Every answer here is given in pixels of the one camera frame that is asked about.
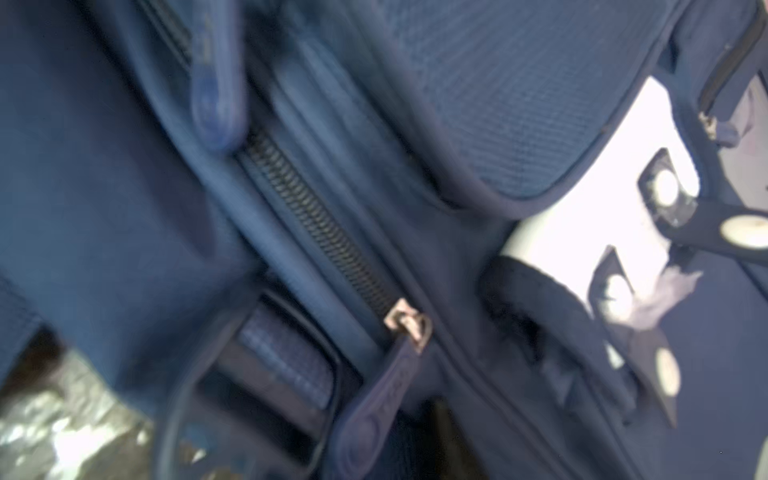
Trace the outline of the navy blue student backpack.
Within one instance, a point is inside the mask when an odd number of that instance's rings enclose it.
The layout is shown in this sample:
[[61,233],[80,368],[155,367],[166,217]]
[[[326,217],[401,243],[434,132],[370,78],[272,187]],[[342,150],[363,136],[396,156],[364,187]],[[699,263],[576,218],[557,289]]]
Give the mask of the navy blue student backpack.
[[201,479],[763,479],[763,1],[5,1],[1,385]]

